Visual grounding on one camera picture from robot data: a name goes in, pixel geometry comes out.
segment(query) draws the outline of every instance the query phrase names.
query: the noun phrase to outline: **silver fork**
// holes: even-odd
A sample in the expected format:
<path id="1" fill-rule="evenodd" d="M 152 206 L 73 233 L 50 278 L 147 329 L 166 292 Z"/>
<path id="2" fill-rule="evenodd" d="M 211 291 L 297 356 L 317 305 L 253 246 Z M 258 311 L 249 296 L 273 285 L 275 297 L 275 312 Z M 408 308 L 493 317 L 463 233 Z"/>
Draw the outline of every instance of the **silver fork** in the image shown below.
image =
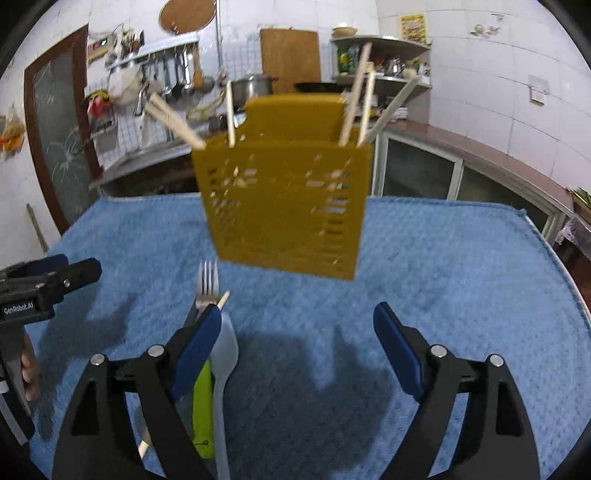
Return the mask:
<path id="1" fill-rule="evenodd" d="M 220 301 L 220 281 L 217 273 L 217 261 L 205 261 L 199 264 L 197 275 L 197 296 L 195 307 L 204 310 L 210 303 Z"/>

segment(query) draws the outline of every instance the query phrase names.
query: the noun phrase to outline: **wooden cutting board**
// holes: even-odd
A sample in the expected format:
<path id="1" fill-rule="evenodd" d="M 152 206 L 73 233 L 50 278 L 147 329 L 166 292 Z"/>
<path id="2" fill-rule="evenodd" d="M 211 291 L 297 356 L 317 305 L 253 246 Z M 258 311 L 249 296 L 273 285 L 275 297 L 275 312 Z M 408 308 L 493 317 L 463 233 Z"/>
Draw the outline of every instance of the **wooden cutting board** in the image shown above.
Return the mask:
<path id="1" fill-rule="evenodd" d="M 175 35 L 201 30 L 216 16 L 213 0 L 170 0 L 160 11 L 160 26 Z"/>
<path id="2" fill-rule="evenodd" d="M 318 32 L 261 29 L 262 71 L 278 80 L 274 93 L 296 93 L 295 83 L 320 81 Z"/>

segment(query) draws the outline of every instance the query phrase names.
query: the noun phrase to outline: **stainless steel pot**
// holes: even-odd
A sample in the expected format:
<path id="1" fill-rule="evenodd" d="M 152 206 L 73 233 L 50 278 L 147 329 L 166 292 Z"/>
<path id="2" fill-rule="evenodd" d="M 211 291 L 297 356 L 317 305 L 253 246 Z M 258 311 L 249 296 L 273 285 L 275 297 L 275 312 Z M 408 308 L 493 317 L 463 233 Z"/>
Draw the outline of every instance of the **stainless steel pot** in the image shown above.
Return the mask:
<path id="1" fill-rule="evenodd" d="M 276 78 L 267 75 L 247 75 L 232 81 L 234 108 L 243 108 L 247 100 L 265 95 L 273 95 L 273 82 Z"/>

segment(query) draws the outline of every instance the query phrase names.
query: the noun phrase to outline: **door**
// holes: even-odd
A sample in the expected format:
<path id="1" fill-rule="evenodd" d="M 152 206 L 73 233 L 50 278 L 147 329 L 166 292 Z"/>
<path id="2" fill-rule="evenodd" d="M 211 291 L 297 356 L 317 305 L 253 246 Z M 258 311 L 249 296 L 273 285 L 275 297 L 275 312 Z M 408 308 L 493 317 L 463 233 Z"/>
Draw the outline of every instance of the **door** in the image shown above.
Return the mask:
<path id="1" fill-rule="evenodd" d="M 88 25 L 25 70 L 25 117 L 31 155 L 47 207 L 64 233 L 96 201 L 101 174 L 83 109 Z"/>

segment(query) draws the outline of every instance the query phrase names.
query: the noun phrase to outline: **white plastic spoon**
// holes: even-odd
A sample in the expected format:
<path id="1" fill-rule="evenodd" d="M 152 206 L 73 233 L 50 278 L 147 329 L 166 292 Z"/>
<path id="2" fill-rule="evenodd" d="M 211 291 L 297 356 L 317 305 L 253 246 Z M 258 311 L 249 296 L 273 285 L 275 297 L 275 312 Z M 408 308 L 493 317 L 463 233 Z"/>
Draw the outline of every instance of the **white plastic spoon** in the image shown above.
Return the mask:
<path id="1" fill-rule="evenodd" d="M 238 341 L 227 314 L 222 315 L 222 330 L 211 353 L 213 387 L 213 445 L 216 453 L 217 480 L 230 480 L 226 431 L 223 420 L 223 392 L 228 378 L 238 363 Z"/>

